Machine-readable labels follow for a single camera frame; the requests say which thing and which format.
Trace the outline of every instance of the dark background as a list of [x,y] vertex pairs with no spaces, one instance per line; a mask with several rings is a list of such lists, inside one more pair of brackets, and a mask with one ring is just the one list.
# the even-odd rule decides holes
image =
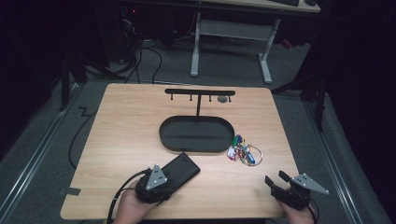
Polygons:
[[[396,74],[395,1],[319,1],[322,15],[353,18],[350,22],[318,25],[284,21],[276,42],[312,47],[297,75],[328,75],[332,98],[346,137],[369,178],[379,201],[393,222],[396,202],[391,183],[396,181],[396,118],[393,108]],[[90,2],[2,1],[0,3],[0,157],[3,158],[35,111],[50,98],[62,73],[66,49],[87,55],[106,65],[114,56],[107,49],[114,38],[108,27],[113,19],[97,17]],[[99,10],[100,15],[106,11]],[[191,13],[149,11],[145,24],[150,35],[172,44],[172,30],[185,30]],[[150,26],[162,23],[162,29]],[[320,67],[331,57],[331,65]]]

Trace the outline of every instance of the desk leg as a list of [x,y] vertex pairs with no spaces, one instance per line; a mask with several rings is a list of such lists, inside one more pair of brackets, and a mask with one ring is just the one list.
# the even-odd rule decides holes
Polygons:
[[277,27],[279,26],[279,23],[280,23],[280,19],[276,19],[274,22],[274,25],[271,29],[270,36],[268,37],[267,46],[265,48],[265,51],[264,51],[264,53],[259,54],[260,65],[262,66],[262,75],[264,76],[264,82],[266,84],[272,83],[271,74],[270,74],[270,71],[268,69],[268,64],[267,64],[267,56],[268,56],[268,53],[270,52],[271,46],[274,42],[274,38],[275,38]]
[[192,77],[198,76],[200,33],[201,33],[201,12],[197,12],[197,22],[195,27],[195,46],[194,46],[194,52],[192,53],[192,62],[191,62]]

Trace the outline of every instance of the black oval tray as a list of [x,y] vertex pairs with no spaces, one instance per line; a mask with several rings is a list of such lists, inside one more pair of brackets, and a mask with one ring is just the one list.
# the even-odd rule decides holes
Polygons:
[[233,142],[233,126],[208,116],[173,116],[160,127],[163,145],[173,151],[222,152]]

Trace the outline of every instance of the gray carpet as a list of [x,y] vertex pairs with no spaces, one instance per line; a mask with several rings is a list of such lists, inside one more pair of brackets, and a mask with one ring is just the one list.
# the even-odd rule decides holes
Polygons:
[[[294,79],[302,59],[309,50],[309,46],[286,50],[282,46],[274,45],[268,58],[273,84],[266,85],[263,82],[255,52],[260,51],[260,45],[260,42],[254,42],[240,47],[231,43],[223,43],[218,48],[216,43],[206,44],[206,46],[204,44],[203,47],[206,49],[201,52],[200,74],[198,77],[190,77],[192,46],[174,45],[171,48],[157,44],[152,49],[161,54],[163,61],[155,80],[196,85],[251,86],[274,89]],[[154,46],[154,43],[148,42],[145,46]],[[138,68],[139,79],[141,82],[150,82],[160,64],[160,57],[148,49],[142,52],[142,62]],[[117,69],[120,66],[113,63],[111,68]],[[87,120],[86,116],[98,108],[105,87],[110,82],[117,81],[106,77],[90,76],[89,82],[84,87],[78,88],[80,93],[76,95],[76,100],[70,105],[58,131],[49,142],[44,160],[35,171],[26,191],[17,200],[19,202],[10,215],[8,223],[79,223],[77,220],[63,220],[60,217],[65,196],[59,192],[61,188],[69,186],[74,173],[68,160],[68,150],[78,128]],[[129,82],[137,82],[136,73],[131,76]],[[24,167],[37,147],[40,146],[40,141],[57,116],[60,107],[60,91],[60,85],[57,85],[53,89],[51,99],[32,117],[19,141],[0,163],[2,171],[0,174],[1,202],[4,202],[12,191],[15,182],[20,174],[23,174]],[[320,141],[316,127],[312,125],[312,119],[307,112],[309,103],[302,103],[296,93],[298,92],[286,91],[281,95],[276,95],[276,106],[299,171],[307,173],[330,191],[328,196],[313,193],[313,199],[320,208],[318,223],[353,223],[334,184],[332,173],[323,154],[323,143]],[[83,126],[71,147],[71,158],[74,164],[78,163],[92,123],[93,119]],[[348,189],[350,189],[353,202],[358,208],[361,223],[390,223],[350,150],[328,98],[326,99],[323,127],[326,142]],[[262,223],[262,220],[251,221]],[[287,223],[284,218],[274,221]],[[88,223],[103,223],[103,221],[91,220]]]

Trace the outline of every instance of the hand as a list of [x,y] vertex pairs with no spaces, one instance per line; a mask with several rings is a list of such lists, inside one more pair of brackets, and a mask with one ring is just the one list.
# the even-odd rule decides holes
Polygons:
[[119,208],[113,224],[137,224],[146,216],[146,214],[158,203],[142,203],[136,197],[134,191],[137,181],[132,183],[126,189],[120,199]]
[[304,208],[303,210],[297,210],[289,207],[287,204],[282,203],[281,201],[276,201],[285,212],[289,224],[314,224],[314,218],[312,217],[312,214],[308,210],[308,208]]

